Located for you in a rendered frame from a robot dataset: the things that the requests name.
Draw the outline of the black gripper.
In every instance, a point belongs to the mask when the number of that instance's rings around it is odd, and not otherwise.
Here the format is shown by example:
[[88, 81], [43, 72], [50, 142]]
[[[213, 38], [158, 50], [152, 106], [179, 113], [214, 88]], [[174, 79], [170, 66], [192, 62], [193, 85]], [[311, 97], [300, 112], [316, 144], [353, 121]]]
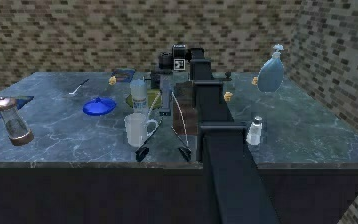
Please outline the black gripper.
[[[152, 78], [152, 83], [159, 84], [160, 91], [157, 91], [155, 94], [155, 98], [149, 107], [147, 117], [150, 117], [152, 111], [155, 109], [155, 105], [157, 101], [161, 98], [161, 108], [160, 115], [161, 116], [170, 116], [171, 115], [171, 96], [179, 110], [179, 115], [182, 121], [182, 125], [184, 128], [184, 136], [185, 139], [182, 139], [179, 134], [176, 132], [174, 127], [171, 127], [174, 134], [181, 141], [182, 145], [178, 148], [182, 157], [185, 161], [189, 162], [191, 160], [192, 151], [189, 148], [189, 141], [186, 129], [186, 123], [184, 121], [183, 112], [181, 110], [180, 104], [174, 93], [171, 93], [171, 77], [173, 68], [173, 58], [172, 54], [169, 52], [162, 52], [158, 56], [158, 64], [155, 69], [151, 72], [150, 77]], [[135, 151], [136, 161], [142, 162], [144, 158], [149, 153], [149, 148], [146, 146], [150, 138], [155, 134], [156, 130], [159, 128], [161, 122], [158, 122], [156, 128], [147, 135], [147, 139], [143, 142], [143, 144]]]

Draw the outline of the white spray can blue label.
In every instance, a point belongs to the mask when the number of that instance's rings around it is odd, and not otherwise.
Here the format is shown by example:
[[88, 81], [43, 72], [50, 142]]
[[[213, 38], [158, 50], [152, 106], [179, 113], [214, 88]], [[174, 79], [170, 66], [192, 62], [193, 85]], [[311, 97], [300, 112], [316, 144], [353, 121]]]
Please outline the white spray can blue label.
[[144, 80], [136, 79], [130, 83], [133, 109], [136, 113], [147, 114], [147, 86]]

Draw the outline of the pale blue spray bottle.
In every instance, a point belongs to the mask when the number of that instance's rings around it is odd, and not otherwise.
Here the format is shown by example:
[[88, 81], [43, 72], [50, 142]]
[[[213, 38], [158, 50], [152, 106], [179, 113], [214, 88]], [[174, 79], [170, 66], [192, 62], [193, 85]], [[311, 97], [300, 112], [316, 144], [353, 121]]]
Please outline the pale blue spray bottle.
[[257, 87], [265, 93], [276, 92], [283, 82], [284, 66], [281, 61], [281, 52], [284, 47], [276, 44], [273, 49], [271, 58], [262, 66], [258, 74]]

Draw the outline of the white mug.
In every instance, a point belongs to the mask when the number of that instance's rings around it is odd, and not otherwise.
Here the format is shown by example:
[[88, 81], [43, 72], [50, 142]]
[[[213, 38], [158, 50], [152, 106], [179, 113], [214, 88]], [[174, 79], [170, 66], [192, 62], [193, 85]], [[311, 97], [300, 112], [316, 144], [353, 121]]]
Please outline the white mug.
[[[132, 147], [140, 147], [153, 135], [158, 128], [158, 122], [155, 119], [148, 119], [145, 114], [132, 113], [124, 118], [127, 142]], [[154, 125], [151, 132], [147, 131], [150, 124]]]

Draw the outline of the green plate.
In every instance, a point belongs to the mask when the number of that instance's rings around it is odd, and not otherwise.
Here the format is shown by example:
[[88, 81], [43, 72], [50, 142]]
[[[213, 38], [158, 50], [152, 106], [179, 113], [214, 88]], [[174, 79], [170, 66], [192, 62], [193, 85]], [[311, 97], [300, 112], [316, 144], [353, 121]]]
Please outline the green plate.
[[[161, 97], [157, 97], [157, 95], [160, 93], [159, 90], [157, 89], [148, 89], [147, 90], [147, 96], [148, 96], [148, 106], [151, 106], [152, 103], [154, 102], [154, 100], [156, 100], [155, 104], [154, 104], [154, 109], [158, 109], [161, 107]], [[132, 101], [132, 96], [128, 95], [126, 97], [126, 103], [130, 106], [133, 107], [133, 101]]]

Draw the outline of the brown box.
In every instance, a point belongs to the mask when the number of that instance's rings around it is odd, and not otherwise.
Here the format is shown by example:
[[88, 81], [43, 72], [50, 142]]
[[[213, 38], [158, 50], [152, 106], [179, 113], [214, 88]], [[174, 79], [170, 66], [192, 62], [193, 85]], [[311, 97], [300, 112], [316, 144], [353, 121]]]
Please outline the brown box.
[[178, 101], [173, 102], [173, 127], [175, 131], [184, 135], [196, 135], [198, 133], [197, 110], [192, 107], [192, 83], [190, 81], [176, 83], [174, 95]]

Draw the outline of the blue round lid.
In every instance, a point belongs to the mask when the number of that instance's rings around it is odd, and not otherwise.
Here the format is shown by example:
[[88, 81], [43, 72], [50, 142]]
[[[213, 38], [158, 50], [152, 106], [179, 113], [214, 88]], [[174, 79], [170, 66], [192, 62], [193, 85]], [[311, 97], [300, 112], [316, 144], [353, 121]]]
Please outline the blue round lid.
[[112, 112], [117, 103], [111, 98], [97, 97], [86, 102], [82, 111], [89, 116], [102, 116]]

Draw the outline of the white salt shaker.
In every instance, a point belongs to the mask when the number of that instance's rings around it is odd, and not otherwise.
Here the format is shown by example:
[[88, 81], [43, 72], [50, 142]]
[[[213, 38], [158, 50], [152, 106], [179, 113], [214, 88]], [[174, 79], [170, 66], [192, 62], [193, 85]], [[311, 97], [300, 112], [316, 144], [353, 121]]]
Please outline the white salt shaker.
[[259, 145], [261, 141], [261, 132], [262, 132], [262, 118], [260, 116], [255, 116], [250, 125], [246, 137], [247, 143], [254, 146]]

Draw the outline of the dark marble top table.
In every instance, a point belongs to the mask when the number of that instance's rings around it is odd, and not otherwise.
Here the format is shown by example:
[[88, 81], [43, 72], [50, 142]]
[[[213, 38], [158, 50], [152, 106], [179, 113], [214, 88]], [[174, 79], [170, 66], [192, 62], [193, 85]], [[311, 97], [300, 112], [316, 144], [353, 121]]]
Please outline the dark marble top table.
[[[291, 82], [274, 94], [245, 75], [228, 86], [236, 122], [249, 131], [262, 118], [260, 144], [247, 144], [281, 224], [337, 224], [343, 215], [358, 224], [358, 134]], [[36, 72], [8, 88], [34, 97], [22, 116], [35, 137], [15, 147], [0, 122], [0, 224], [211, 224], [197, 134], [187, 134], [187, 162], [163, 118], [137, 162], [124, 125], [128, 92], [103, 73]], [[97, 97], [116, 108], [86, 115]]]

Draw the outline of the white spoon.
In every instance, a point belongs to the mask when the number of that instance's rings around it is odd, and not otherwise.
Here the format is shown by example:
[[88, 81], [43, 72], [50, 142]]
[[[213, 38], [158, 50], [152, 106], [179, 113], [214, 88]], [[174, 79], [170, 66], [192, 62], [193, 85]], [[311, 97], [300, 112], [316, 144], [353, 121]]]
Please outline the white spoon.
[[89, 81], [89, 79], [84, 80], [82, 83], [80, 83], [80, 84], [76, 87], [76, 89], [75, 89], [74, 91], [68, 93], [68, 95], [74, 95], [74, 94], [76, 94], [76, 92], [77, 92], [86, 82], [88, 82], [88, 81]]

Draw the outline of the glass pepper grinder brown base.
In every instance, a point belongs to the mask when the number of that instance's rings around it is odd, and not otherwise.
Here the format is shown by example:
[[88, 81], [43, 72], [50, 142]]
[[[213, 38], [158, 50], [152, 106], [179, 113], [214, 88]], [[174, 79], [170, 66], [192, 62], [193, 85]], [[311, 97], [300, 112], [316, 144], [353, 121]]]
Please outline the glass pepper grinder brown base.
[[15, 98], [0, 97], [0, 117], [14, 146], [28, 144], [34, 139], [33, 132], [18, 113]]

